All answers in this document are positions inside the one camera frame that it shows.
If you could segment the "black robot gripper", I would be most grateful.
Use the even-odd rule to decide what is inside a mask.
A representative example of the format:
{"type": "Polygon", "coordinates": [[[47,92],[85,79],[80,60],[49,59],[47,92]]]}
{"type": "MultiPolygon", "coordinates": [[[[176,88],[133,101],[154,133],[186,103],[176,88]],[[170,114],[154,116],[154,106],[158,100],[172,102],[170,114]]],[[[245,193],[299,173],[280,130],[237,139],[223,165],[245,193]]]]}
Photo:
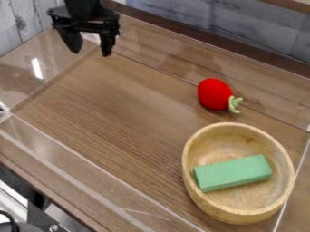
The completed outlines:
{"type": "Polygon", "coordinates": [[[52,26],[57,30],[62,42],[73,53],[78,53],[82,48],[82,37],[80,32],[100,34],[100,49],[102,56],[112,53],[116,43],[116,36],[120,34],[120,16],[104,7],[94,9],[88,19],[73,17],[65,6],[58,6],[46,10],[46,15],[52,19],[52,26]]]}

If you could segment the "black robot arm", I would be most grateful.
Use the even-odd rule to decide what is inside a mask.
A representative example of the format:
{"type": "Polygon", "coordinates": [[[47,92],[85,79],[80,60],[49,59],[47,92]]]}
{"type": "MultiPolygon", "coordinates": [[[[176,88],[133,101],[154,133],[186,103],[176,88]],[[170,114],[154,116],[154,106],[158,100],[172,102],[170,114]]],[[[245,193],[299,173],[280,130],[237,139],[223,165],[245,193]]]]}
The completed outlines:
{"type": "Polygon", "coordinates": [[[72,53],[82,48],[81,33],[93,33],[98,35],[102,56],[110,55],[120,34],[120,16],[101,5],[100,0],[64,0],[64,6],[49,8],[46,15],[72,53]]]}

